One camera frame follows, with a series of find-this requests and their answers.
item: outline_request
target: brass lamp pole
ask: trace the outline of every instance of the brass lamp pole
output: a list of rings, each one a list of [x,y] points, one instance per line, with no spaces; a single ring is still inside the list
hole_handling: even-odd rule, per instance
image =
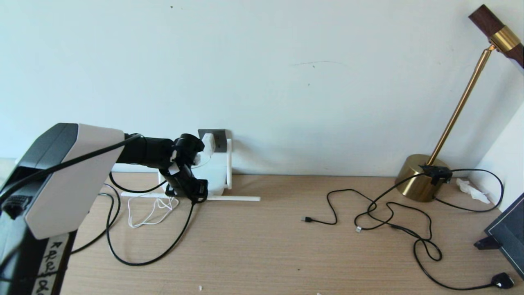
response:
[[[444,132],[440,136],[439,142],[436,144],[435,149],[431,156],[414,154],[409,156],[402,169],[400,170],[395,183],[399,183],[402,180],[422,173],[423,170],[420,165],[435,165],[435,166],[446,166],[447,165],[438,160],[440,149],[444,145],[447,136],[450,134],[453,125],[457,121],[468,97],[473,90],[473,87],[477,83],[478,77],[481,75],[484,66],[486,65],[488,58],[493,50],[502,52],[506,57],[514,59],[522,68],[524,68],[524,47],[518,37],[505,26],[485,5],[479,7],[474,13],[470,15],[471,21],[488,37],[491,45],[484,49],[480,59],[475,66],[475,70],[468,82],[460,101],[458,102],[453,115],[447,123]],[[406,181],[399,185],[397,189],[402,195],[419,202],[430,202],[433,200],[433,196],[437,193],[444,180],[439,180],[435,185],[431,184],[432,178],[426,175],[414,177],[409,181]]]

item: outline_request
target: wall outlet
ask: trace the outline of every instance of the wall outlet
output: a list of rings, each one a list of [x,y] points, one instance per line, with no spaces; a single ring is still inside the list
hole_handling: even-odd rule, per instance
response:
[[[215,153],[227,152],[227,137],[225,129],[198,129],[200,139],[204,138],[206,133],[213,134],[215,138]]]

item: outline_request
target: wooden desk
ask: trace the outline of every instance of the wooden desk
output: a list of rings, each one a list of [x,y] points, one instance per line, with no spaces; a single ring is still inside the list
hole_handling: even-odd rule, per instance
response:
[[[115,178],[125,187],[145,189],[155,184],[157,176],[118,173]],[[369,202],[355,193],[332,196],[339,224],[300,221],[302,216],[333,220],[325,199],[328,191],[354,188],[375,198],[393,184],[392,178],[235,175],[233,180],[234,189],[229,194],[261,196],[262,201],[208,201],[198,205],[179,246],[149,266],[121,264],[102,239],[71,257],[62,294],[457,293],[437,286],[422,273],[413,257],[412,237],[386,226],[357,233],[353,218]],[[486,207],[455,185],[444,186],[440,196],[464,206]],[[393,191],[383,198],[379,211],[383,216],[389,215],[386,200],[420,208],[433,219],[433,241],[444,258],[433,262],[423,249],[419,249],[419,257],[438,280],[454,287],[472,287],[486,284],[493,275],[505,271],[516,281],[513,289],[469,292],[524,292],[522,280],[498,250],[478,251],[473,247],[475,241],[485,237],[484,228],[499,211],[468,213],[437,202],[417,203]],[[107,197],[98,197],[79,229],[75,247],[103,230],[109,202]],[[127,225],[127,202],[123,204],[111,238],[115,251],[133,262],[163,252],[178,235],[190,207],[190,202],[182,199],[161,224],[132,229]],[[149,214],[150,205],[136,204],[133,212],[137,217]],[[395,209],[395,223],[427,233],[424,216]],[[372,222],[362,218],[362,223]]]

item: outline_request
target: white cable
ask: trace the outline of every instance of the white cable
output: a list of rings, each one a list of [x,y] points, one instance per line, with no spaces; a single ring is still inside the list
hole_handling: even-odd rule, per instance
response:
[[[130,227],[132,228],[138,228],[144,224],[147,224],[147,225],[155,225],[155,224],[159,224],[160,222],[162,222],[168,215],[169,213],[171,213],[173,211],[173,209],[175,209],[178,204],[179,204],[179,201],[178,199],[176,199],[175,197],[169,197],[169,203],[166,204],[163,202],[162,199],[160,198],[157,198],[155,199],[155,201],[153,202],[153,209],[151,211],[151,213],[149,214],[149,216],[146,217],[146,219],[144,219],[143,222],[139,223],[139,224],[136,224],[134,225],[133,224],[133,218],[131,216],[131,200],[134,199],[134,198],[138,198],[139,196],[134,196],[134,197],[130,197],[128,200],[127,200],[127,210],[129,212],[129,215],[128,215],[128,219],[127,219],[127,223],[129,224]],[[173,200],[177,201],[177,203],[173,206],[173,204],[171,203]],[[159,209],[164,209],[164,208],[167,208],[167,212],[164,214],[164,216],[162,216],[162,218],[157,221],[157,222],[148,222],[149,218],[153,215],[153,213],[155,212],[155,209],[156,207],[158,207]]]

